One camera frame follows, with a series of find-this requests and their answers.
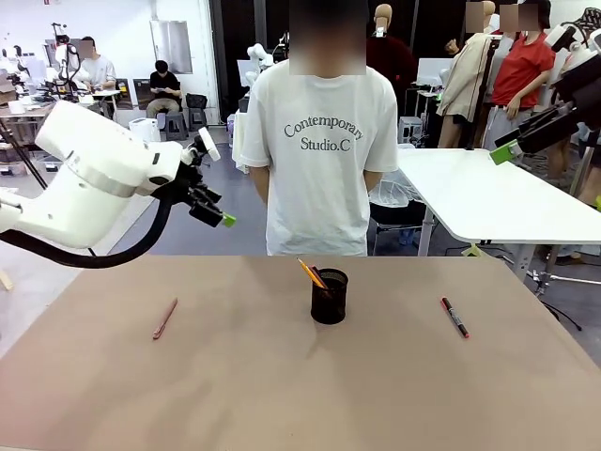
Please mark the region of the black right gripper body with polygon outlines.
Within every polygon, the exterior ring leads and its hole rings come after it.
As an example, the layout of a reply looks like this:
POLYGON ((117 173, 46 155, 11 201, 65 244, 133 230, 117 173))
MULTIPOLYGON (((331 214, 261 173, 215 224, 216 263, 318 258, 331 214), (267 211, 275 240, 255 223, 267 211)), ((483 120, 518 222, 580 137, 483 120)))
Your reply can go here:
POLYGON ((600 129, 600 56, 595 55, 565 71, 558 81, 558 94, 568 106, 559 124, 560 137, 584 123, 591 132, 600 129))

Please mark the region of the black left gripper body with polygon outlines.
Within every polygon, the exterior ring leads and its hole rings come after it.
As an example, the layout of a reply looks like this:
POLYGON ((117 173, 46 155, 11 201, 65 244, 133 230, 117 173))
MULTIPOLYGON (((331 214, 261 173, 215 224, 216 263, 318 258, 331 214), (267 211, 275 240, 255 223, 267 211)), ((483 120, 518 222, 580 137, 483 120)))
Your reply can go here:
POLYGON ((206 155, 207 149, 203 144, 193 143, 184 149, 174 179, 175 197, 178 202, 193 207, 205 199, 207 186, 203 180, 201 165, 206 155))

